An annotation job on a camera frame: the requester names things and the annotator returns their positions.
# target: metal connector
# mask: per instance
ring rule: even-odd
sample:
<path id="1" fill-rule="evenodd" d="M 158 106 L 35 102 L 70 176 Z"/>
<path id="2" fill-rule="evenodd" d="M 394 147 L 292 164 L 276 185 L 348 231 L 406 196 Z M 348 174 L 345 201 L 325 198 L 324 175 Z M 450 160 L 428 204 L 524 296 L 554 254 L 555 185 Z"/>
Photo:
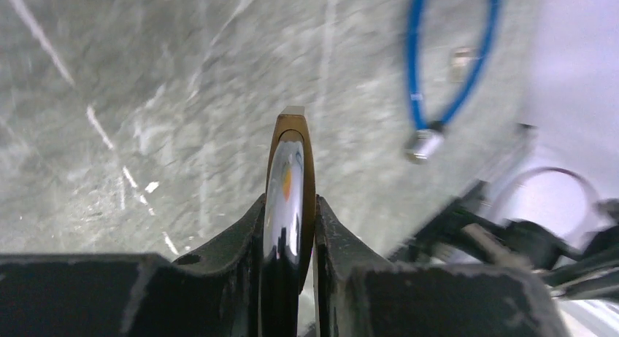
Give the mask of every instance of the metal connector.
<path id="1" fill-rule="evenodd" d="M 406 148 L 407 156 L 418 163 L 432 156 L 445 140 L 443 134 L 434 129 L 421 129 L 415 132 Z"/>

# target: concrete floor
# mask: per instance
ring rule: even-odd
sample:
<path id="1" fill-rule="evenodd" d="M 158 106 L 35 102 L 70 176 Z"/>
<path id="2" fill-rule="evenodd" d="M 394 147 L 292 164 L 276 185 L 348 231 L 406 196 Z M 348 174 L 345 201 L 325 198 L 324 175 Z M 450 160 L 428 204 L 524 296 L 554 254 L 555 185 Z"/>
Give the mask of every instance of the concrete floor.
<path id="1" fill-rule="evenodd" d="M 0 0 L 0 250 L 177 257 L 262 192 L 274 119 L 302 105 L 317 191 L 386 253 L 519 139 L 538 1 L 504 0 L 482 85 L 416 166 L 402 153 L 410 0 Z M 485 13 L 430 1 L 431 116 Z M 311 306 L 303 294 L 302 325 Z"/>

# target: blue hose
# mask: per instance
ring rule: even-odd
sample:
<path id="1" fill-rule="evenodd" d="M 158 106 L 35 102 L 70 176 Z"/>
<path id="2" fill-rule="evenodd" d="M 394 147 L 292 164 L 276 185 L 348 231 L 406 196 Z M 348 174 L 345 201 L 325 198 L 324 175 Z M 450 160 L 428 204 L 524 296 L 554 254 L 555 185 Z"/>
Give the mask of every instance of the blue hose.
<path id="1" fill-rule="evenodd" d="M 469 76 L 466 78 L 464 85 L 462 85 L 451 105 L 447 107 L 447 110 L 443 114 L 440 120 L 443 125 L 447 125 L 454 118 L 458 110 L 466 103 L 466 100 L 469 98 L 469 95 L 477 84 L 480 73 L 483 70 L 484 64 L 488 59 L 489 52 L 492 48 L 492 43 L 496 33 L 497 19 L 499 18 L 500 1 L 501 0 L 488 0 L 488 3 L 490 4 L 488 10 L 488 23 L 486 24 L 479 54 L 471 71 L 469 72 Z M 407 42 L 408 80 L 411 106 L 410 111 L 412 121 L 418 130 L 428 128 L 428 122 L 423 117 L 423 94 L 419 84 L 420 80 L 418 71 L 420 66 L 419 44 L 421 43 L 421 18 L 425 2 L 426 0 L 413 0 L 412 2 Z"/>

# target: floor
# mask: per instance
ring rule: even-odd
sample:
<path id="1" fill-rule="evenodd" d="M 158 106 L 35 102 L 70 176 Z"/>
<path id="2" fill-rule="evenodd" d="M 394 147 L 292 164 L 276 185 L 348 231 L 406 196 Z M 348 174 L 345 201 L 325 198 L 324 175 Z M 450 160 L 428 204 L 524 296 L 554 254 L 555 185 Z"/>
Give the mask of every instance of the floor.
<path id="1" fill-rule="evenodd" d="M 426 165 L 403 156 L 409 0 L 0 0 L 0 250 L 172 259 L 264 188 L 270 136 L 307 108 L 318 192 L 386 253 L 518 142 L 539 0 L 504 0 L 482 84 Z M 457 85 L 485 0 L 431 0 L 427 112 Z M 309 290 L 301 324 L 312 319 Z"/>

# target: brown metal edge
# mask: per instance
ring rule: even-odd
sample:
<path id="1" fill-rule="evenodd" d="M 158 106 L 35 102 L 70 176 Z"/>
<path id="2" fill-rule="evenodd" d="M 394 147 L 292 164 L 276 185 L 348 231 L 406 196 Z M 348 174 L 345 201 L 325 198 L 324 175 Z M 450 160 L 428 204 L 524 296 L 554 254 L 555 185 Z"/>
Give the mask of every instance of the brown metal edge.
<path id="1" fill-rule="evenodd" d="M 273 130 L 269 164 L 266 167 L 266 187 L 269 186 L 271 163 L 277 144 L 286 131 L 296 131 L 303 139 L 304 176 L 303 176 L 303 223 L 301 227 L 301 276 L 299 278 L 299 293 L 303 290 L 307 272 L 312 259 L 316 215 L 316 181 L 314 175 L 314 155 L 310 141 L 310 130 L 304 116 L 304 107 L 288 106 L 279 116 Z"/>

